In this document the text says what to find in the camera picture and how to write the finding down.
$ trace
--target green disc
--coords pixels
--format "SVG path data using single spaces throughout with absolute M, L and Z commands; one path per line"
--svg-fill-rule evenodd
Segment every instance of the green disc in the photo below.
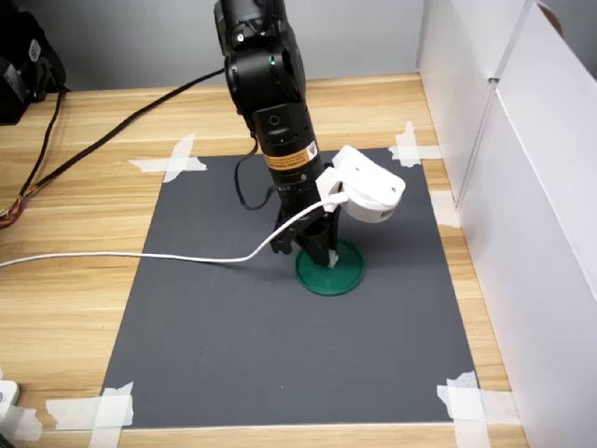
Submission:
M 338 262 L 334 268 L 314 264 L 304 250 L 298 252 L 295 270 L 300 283 L 320 296 L 346 294 L 359 284 L 365 272 L 361 252 L 351 242 L 338 240 Z

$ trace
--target gray wall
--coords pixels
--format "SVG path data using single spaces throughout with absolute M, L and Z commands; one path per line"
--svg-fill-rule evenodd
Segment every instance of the gray wall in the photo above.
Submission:
M 563 38 L 597 78 L 597 1 L 543 0 L 560 20 Z
M 183 84 L 223 65 L 215 0 L 20 0 L 73 90 Z M 286 0 L 307 76 L 416 71 L 423 0 Z M 224 82 L 223 78 L 214 82 Z

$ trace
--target white partition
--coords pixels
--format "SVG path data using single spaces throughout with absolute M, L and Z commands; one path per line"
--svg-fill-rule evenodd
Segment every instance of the white partition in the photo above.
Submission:
M 500 77 L 515 29 L 533 0 L 452 0 L 486 78 Z
M 597 441 L 597 302 L 501 101 L 460 215 L 532 447 Z
M 537 6 L 460 204 L 532 447 L 597 446 L 597 82 Z
M 493 91 L 450 0 L 427 0 L 420 72 L 454 198 L 458 200 Z

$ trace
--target wooden table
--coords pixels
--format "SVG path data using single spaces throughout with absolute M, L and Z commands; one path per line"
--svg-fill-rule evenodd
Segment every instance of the wooden table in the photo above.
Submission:
M 66 95 L 42 170 L 48 173 L 167 89 Z M 420 145 L 436 145 L 419 76 L 316 80 L 308 103 L 321 149 L 389 147 L 408 121 Z M 55 95 L 31 105 L 17 126 L 0 128 L 0 203 L 29 174 Z M 162 174 L 128 162 L 167 158 L 195 133 L 194 156 L 242 154 L 251 140 L 224 86 L 185 92 L 139 119 L 38 194 L 19 222 L 0 231 L 0 260 L 45 252 L 141 251 Z M 430 189 L 449 190 L 442 161 L 423 161 Z M 500 353 L 460 229 L 439 226 L 480 386 L 509 390 Z M 135 259 L 58 259 L 0 270 L 0 367 L 21 385 L 22 407 L 44 425 L 38 443 L 86 446 L 89 433 L 52 431 L 46 399 L 99 395 Z M 526 446 L 521 427 L 489 426 L 492 446 Z M 120 446 L 453 447 L 452 424 L 203 429 L 124 429 Z

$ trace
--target wire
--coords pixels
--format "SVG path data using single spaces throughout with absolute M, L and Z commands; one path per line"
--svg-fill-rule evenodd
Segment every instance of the wire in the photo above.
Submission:
M 251 134 L 251 137 L 253 138 L 253 140 L 255 140 L 255 145 L 253 146 L 253 149 L 251 149 L 251 152 L 249 152 L 246 156 L 243 156 L 243 158 L 240 159 L 236 163 L 236 166 L 234 167 L 234 188 L 236 188 L 236 195 L 239 197 L 239 201 L 241 202 L 241 205 L 243 206 L 243 208 L 246 210 L 249 210 L 250 212 L 254 212 L 256 210 L 260 210 L 263 207 L 265 207 L 265 204 L 268 203 L 271 195 L 277 190 L 277 188 L 273 185 L 271 187 L 269 187 L 265 193 L 265 199 L 259 205 L 249 205 L 246 203 L 246 200 L 244 199 L 244 196 L 243 196 L 243 192 L 241 191 L 241 183 L 239 181 L 239 168 L 241 168 L 241 163 L 243 163 L 244 161 L 246 161 L 248 159 L 251 159 L 257 153 L 257 148 L 258 148 L 257 138 L 255 137 L 254 134 Z
M 98 147 L 101 147 L 105 143 L 109 142 L 112 138 L 114 138 L 116 135 L 118 135 L 124 129 L 126 129 L 131 123 L 133 123 L 138 118 L 142 117 L 144 114 L 146 114 L 150 110 L 155 109 L 157 106 L 159 106 L 159 105 L 165 103 L 166 101 L 174 98 L 176 95 L 182 93 L 183 91 L 187 91 L 188 89 L 190 89 L 194 85 L 199 84 L 200 82 L 203 82 L 203 81 L 205 81 L 207 79 L 210 79 L 212 77 L 216 77 L 217 75 L 221 75 L 223 73 L 224 73 L 224 69 L 222 68 L 222 69 L 217 70 L 217 71 L 215 71 L 213 73 L 210 73 L 209 75 L 205 75 L 203 77 L 198 77 L 197 79 L 193 79 L 192 81 L 188 82 L 187 84 L 185 84 L 183 86 L 180 86 L 178 89 L 174 89 L 173 91 L 170 91 L 170 92 L 166 93 L 165 95 L 161 96 L 156 101 L 154 101 L 154 102 L 146 105 L 145 107 L 140 108 L 139 110 L 137 110 L 136 112 L 132 113 L 127 118 L 125 118 L 118 126 L 116 126 L 112 131 L 110 131 L 106 135 L 104 135 L 102 138 L 100 138 L 97 142 L 95 142 L 92 145 L 86 147 L 81 152 L 79 152 L 74 157 L 72 157 L 67 162 L 65 162 L 63 165 L 59 166 L 57 169 L 55 169 L 53 172 L 51 172 L 49 175 L 47 175 L 46 177 L 44 177 L 43 179 L 41 179 L 37 183 L 38 186 L 40 188 L 44 187 L 49 181 L 55 179 L 56 177 L 58 177 L 59 175 L 61 175 L 62 173 L 64 173 L 66 170 L 68 170 L 71 166 L 73 166 L 75 163 L 77 163 L 81 159 L 89 156 Z
M 110 131 L 109 133 L 104 135 L 97 142 L 89 145 L 88 147 L 86 147 L 85 149 L 80 151 L 74 157 L 72 157 L 71 159 L 69 159 L 68 161 L 63 163 L 61 166 L 59 166 L 57 169 L 52 171 L 49 175 L 46 175 L 44 178 L 42 178 L 39 182 L 37 182 L 33 185 L 30 185 L 31 182 L 33 181 L 33 179 L 35 178 L 35 174 L 37 173 L 39 166 L 41 165 L 41 161 L 44 159 L 44 156 L 46 154 L 52 127 L 54 126 L 54 122 L 56 121 L 56 118 L 58 117 L 62 99 L 66 92 L 66 88 L 60 88 L 59 92 L 58 92 L 58 99 L 56 101 L 56 109 L 54 111 L 52 120 L 50 121 L 49 126 L 46 129 L 44 144 L 42 145 L 40 155 L 37 159 L 37 162 L 35 163 L 34 169 L 32 170 L 31 174 L 27 178 L 27 181 L 23 185 L 21 192 L 20 192 L 19 196 L 17 197 L 17 199 L 15 200 L 15 202 L 10 207 L 8 207 L 5 210 L 3 210 L 2 212 L 0 212 L 0 229 L 5 229 L 7 227 L 10 227 L 12 224 L 14 224 L 17 221 L 17 219 L 19 219 L 19 217 L 21 216 L 22 211 L 24 209 L 24 205 L 26 204 L 27 200 L 31 199 L 35 194 L 37 194 L 38 191 L 40 191 L 42 188 L 44 188 L 49 182 L 51 182 L 56 177 L 58 177 L 59 175 L 64 173 L 66 170 L 68 170 L 71 166 L 73 166 L 78 161 L 89 156 L 97 148 L 103 146 L 105 143 L 110 141 L 112 138 L 114 138 L 116 135 L 118 135 L 124 129 L 126 129 L 129 125 L 131 125 L 131 123 L 133 123 L 134 121 L 136 121 L 137 119 L 142 117 L 144 114 L 146 114 L 150 110 L 153 110 L 157 106 L 162 105 L 166 101 L 174 98 L 176 95 L 182 93 L 183 91 L 187 91 L 188 89 L 195 86 L 196 84 L 199 84 L 207 79 L 216 77 L 217 75 L 221 75 L 223 73 L 224 73 L 224 69 L 216 70 L 213 73 L 210 73 L 203 77 L 198 77 L 197 79 L 193 79 L 192 81 L 188 82 L 187 84 L 185 84 L 177 89 L 174 89 L 173 91 L 166 93 L 165 95 L 161 96 L 160 98 L 158 98 L 154 102 L 150 103 L 149 105 L 146 105 L 146 106 L 142 107 L 141 109 L 137 110 L 136 112 L 132 113 L 131 115 L 129 115 L 118 126 L 116 126 L 112 131 Z
M 31 257 L 24 257 L 22 259 L 12 259 L 11 261 L 5 261 L 4 263 L 0 263 L 0 269 L 7 268 L 8 266 L 12 266 L 15 264 L 25 263 L 28 261 L 36 261 L 39 259 L 64 259 L 64 258 L 73 258 L 73 257 L 131 257 L 136 259 L 176 259 L 179 261 L 191 261 L 195 263 L 209 263 L 209 264 L 231 264 L 231 263 L 242 263 L 252 259 L 255 255 L 257 255 L 266 245 L 268 245 L 271 240 L 276 238 L 280 233 L 288 229 L 292 226 L 295 222 L 299 219 L 303 218 L 306 215 L 309 215 L 313 210 L 316 210 L 319 207 L 329 204 L 340 205 L 341 203 L 346 203 L 348 201 L 348 196 L 346 193 L 336 193 L 332 194 L 328 198 L 324 199 L 323 201 L 319 201 L 318 203 L 314 203 L 313 205 L 308 206 L 301 212 L 297 213 L 290 219 L 288 219 L 282 226 L 280 226 L 274 233 L 268 236 L 263 243 L 261 243 L 257 249 L 255 249 L 251 254 L 247 255 L 246 257 L 240 257 L 237 259 L 203 259 L 203 258 L 196 258 L 196 257 L 186 257 L 182 255 L 168 255 L 168 254 L 144 254 L 144 253 L 133 253 L 133 252 L 64 252 L 64 253 L 56 253 L 56 254 L 42 254 L 42 255 L 34 255 Z
M 44 143 L 41 146 L 41 151 L 39 152 L 39 157 L 37 158 L 37 161 L 35 162 L 34 169 L 31 170 L 29 177 L 27 177 L 27 180 L 25 181 L 25 183 L 23 184 L 23 186 L 21 188 L 21 191 L 19 192 L 20 197 L 22 197 L 22 195 L 25 194 L 25 192 L 31 185 L 31 182 L 34 180 L 35 175 L 37 174 L 37 170 L 39 170 L 39 166 L 41 165 L 42 160 L 44 160 L 44 157 L 46 156 L 46 150 L 48 149 L 49 137 L 52 133 L 52 128 L 54 127 L 56 118 L 58 118 L 58 112 L 60 111 L 60 104 L 62 103 L 62 99 L 64 98 L 65 94 L 66 94 L 66 90 L 64 90 L 62 88 L 60 88 L 58 90 L 58 99 L 56 100 L 56 107 L 54 109 L 54 115 L 52 115 L 52 119 L 49 121 L 48 128 L 46 129 L 46 134 L 44 135 Z

